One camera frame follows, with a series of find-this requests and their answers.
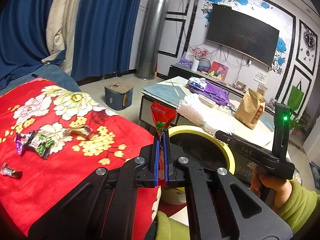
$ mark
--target candy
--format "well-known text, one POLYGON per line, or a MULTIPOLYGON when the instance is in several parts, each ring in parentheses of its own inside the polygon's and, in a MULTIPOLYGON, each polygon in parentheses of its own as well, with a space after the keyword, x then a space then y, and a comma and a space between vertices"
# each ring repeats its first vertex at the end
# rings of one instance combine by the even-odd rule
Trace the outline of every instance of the candy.
POLYGON ((158 184, 165 186, 164 184, 164 146, 162 135, 168 129, 171 122, 175 119, 177 111, 174 109, 165 107, 157 102, 153 102, 151 105, 151 114, 153 122, 156 125, 156 130, 160 138, 160 152, 159 152, 159 172, 158 172, 158 184))
POLYGON ((54 140, 52 140, 45 131, 31 131, 26 134, 17 134, 16 148, 19 155, 21 155, 25 149, 31 149, 41 158, 47 159, 52 146, 54 146, 54 140))
POLYGON ((9 176, 12 178, 19 178, 22 175, 22 171, 16 171, 10 168, 9 166, 7 166, 6 163, 3 163, 0 170, 0 174, 3 176, 9 176))
POLYGON ((82 137, 84 137, 87 140, 90 140, 91 137, 94 135, 93 130, 88 125, 83 125, 83 126, 74 127, 74 128, 68 128, 63 132, 63 135, 68 136, 72 132, 81 135, 82 137))

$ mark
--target green sleeve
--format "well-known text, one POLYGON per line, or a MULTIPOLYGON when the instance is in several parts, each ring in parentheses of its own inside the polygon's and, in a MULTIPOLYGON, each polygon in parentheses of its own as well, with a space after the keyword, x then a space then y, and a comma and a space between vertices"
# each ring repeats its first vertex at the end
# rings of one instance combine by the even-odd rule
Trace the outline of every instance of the green sleeve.
POLYGON ((279 210, 278 215, 288 223, 295 234, 308 220, 319 202, 320 195, 302 187, 292 179, 292 192, 286 204, 279 210))
POLYGON ((190 240, 189 227, 157 212, 156 240, 190 240))

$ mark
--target red blanket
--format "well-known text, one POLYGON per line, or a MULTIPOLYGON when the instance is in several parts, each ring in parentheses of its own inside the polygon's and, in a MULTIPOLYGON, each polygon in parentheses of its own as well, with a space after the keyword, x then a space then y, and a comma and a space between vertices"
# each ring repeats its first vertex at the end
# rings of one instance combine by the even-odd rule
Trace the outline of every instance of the red blanket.
MULTIPOLYGON (((139 155, 153 137, 140 126, 116 115, 82 92, 70 92, 38 79, 0 97, 0 165, 22 171, 14 179, 0 176, 0 201, 25 234, 30 226, 96 168, 121 167, 139 155), (90 141, 63 136, 66 128, 89 125, 90 141), (27 150, 18 155, 16 133, 44 130, 54 140, 51 155, 42 159, 27 150)), ((139 188, 133 239, 143 239, 157 209, 157 189, 139 188)))

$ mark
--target white vase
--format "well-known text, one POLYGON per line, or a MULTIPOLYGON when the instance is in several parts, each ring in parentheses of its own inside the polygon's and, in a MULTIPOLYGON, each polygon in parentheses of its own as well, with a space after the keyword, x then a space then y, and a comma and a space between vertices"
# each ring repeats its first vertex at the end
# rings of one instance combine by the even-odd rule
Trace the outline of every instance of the white vase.
POLYGON ((198 70, 198 66, 199 66, 199 60, 194 59, 191 66, 191 70, 193 72, 196 72, 198 70))

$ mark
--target tv screen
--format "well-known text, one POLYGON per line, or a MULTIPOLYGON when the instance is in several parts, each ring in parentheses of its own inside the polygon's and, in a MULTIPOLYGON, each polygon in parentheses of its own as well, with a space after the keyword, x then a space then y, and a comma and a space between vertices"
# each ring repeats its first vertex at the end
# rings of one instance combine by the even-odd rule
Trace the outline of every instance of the tv screen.
POLYGON ((231 8, 213 5, 207 40, 236 49, 271 66, 279 31, 231 8))

